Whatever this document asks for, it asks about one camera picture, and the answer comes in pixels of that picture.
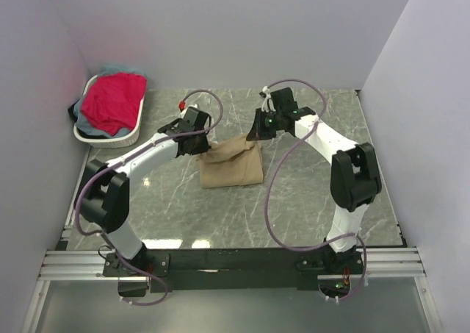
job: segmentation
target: tan bag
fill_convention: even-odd
[[[202,188],[263,182],[261,146],[256,141],[246,141],[246,137],[247,134],[243,134],[221,143],[211,143],[212,148],[207,153],[196,157]]]

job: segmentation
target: metal frame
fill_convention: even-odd
[[[109,251],[102,251],[103,255],[108,253]],[[37,280],[145,280],[144,276],[104,277],[103,267],[104,259],[98,256],[96,251],[47,251]],[[415,278],[425,277],[426,274],[415,248],[371,248],[367,250],[367,276],[369,278]],[[341,276],[319,276],[319,279],[333,278],[341,278]]]
[[[435,305],[433,294],[426,278],[415,278],[416,287],[418,288],[419,299],[423,306],[424,315],[426,316],[427,325],[431,333],[441,333],[444,331],[438,309]]]
[[[91,148],[85,152],[80,175],[90,156]],[[68,242],[73,229],[73,200],[79,189],[78,178],[68,210],[61,241]],[[414,278],[424,315],[431,333],[443,332],[430,287],[427,282],[419,252],[416,248],[385,247],[367,249],[367,276],[369,278]],[[96,251],[47,251],[43,260],[35,291],[27,311],[21,333],[36,332],[49,285],[55,281],[145,281],[143,276],[116,278],[103,276],[104,259]],[[341,276],[324,275],[318,279],[339,279]]]

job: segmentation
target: black mount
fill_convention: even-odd
[[[382,181],[372,144],[358,144],[349,151],[337,151],[331,160],[331,195],[350,212],[370,204],[382,190]]]
[[[195,107],[188,107],[183,118],[177,118],[168,125],[160,127],[157,132],[165,133],[171,136],[182,132],[200,131],[204,129],[204,126],[208,120],[209,123],[212,120],[208,113],[200,111]],[[186,137],[177,137],[173,140],[178,142],[177,157],[185,154],[196,155],[205,153],[211,148],[207,140],[206,133]]]
[[[293,252],[284,248],[172,249],[147,250],[151,273],[163,277],[170,290],[215,290],[295,287],[318,290],[319,275],[351,274],[364,269],[356,248],[335,254],[330,246],[317,251]],[[141,276],[126,270],[115,254],[106,257],[103,276]],[[121,296],[144,296],[146,282],[121,281]],[[158,282],[151,282],[151,292],[162,292]]]
[[[295,121],[306,115],[315,115],[309,107],[299,109],[289,87],[271,92],[271,99],[275,111],[265,112],[261,108],[255,110],[255,121],[247,140],[270,140],[276,137],[277,131],[285,131],[295,136]]]
[[[208,120],[210,123],[211,116],[209,114],[189,107],[183,118],[163,126],[158,132],[175,135],[182,132],[200,131],[204,129]],[[177,157],[183,154],[204,153],[211,148],[206,133],[176,137],[173,140],[178,143]],[[87,163],[80,181],[77,198],[88,181],[106,167],[107,164],[99,160]],[[106,233],[115,232],[124,224],[129,215],[129,184],[129,178],[125,173],[117,173],[116,171],[105,173],[94,181],[85,193],[80,213],[87,221],[98,224]],[[144,271],[148,269],[148,254],[144,243],[130,263]]]
[[[261,108],[255,111],[255,121],[247,140],[270,140],[277,131],[295,136],[295,121],[315,112],[303,107],[299,109],[292,89],[287,87],[271,92],[274,112]],[[331,163],[330,191],[334,201],[353,212],[362,204],[370,204],[382,190],[380,172],[374,147],[370,143],[357,145],[349,151],[337,151]]]

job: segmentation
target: light blue cloth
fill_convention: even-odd
[[[147,77],[142,71],[127,67],[125,65],[118,65],[117,63],[104,63],[100,66],[99,76],[111,76],[113,74],[118,74],[124,72],[125,74],[139,74],[140,76]]]
[[[76,116],[75,125],[77,129],[90,136],[103,136],[105,138],[118,138],[124,137],[129,134],[129,132],[131,131],[130,129],[122,128],[117,131],[116,135],[111,136],[108,132],[96,129],[95,127],[91,126],[90,122],[88,122],[87,118],[85,117],[85,115],[82,114],[81,111],[84,99],[85,97],[82,96],[73,107],[73,114]]]

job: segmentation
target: basket rim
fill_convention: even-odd
[[[91,85],[98,79],[98,75],[96,74],[95,76],[91,77],[88,82],[87,82],[87,85],[85,85],[85,88],[83,90],[83,94],[82,96],[86,95],[88,90],[90,89]],[[120,143],[120,142],[125,142],[126,140],[128,140],[129,138],[133,137],[133,135],[135,133],[137,133],[140,129],[140,120],[141,120],[141,117],[142,117],[142,108],[143,108],[143,104],[144,104],[144,98],[145,98],[145,94],[144,96],[142,97],[142,99],[140,100],[140,107],[139,107],[139,115],[137,116],[137,122],[135,124],[135,127],[132,131],[129,132],[128,135],[125,135],[123,137],[117,137],[117,138],[103,138],[103,139],[91,139],[91,138],[83,138],[80,134],[79,134],[79,131],[78,129],[76,128],[76,125],[74,124],[73,125],[73,134],[75,135],[75,138],[77,140],[79,140],[80,142],[84,142],[84,143],[89,143],[89,144],[93,144],[93,145],[99,145],[99,144],[104,144],[104,143]]]

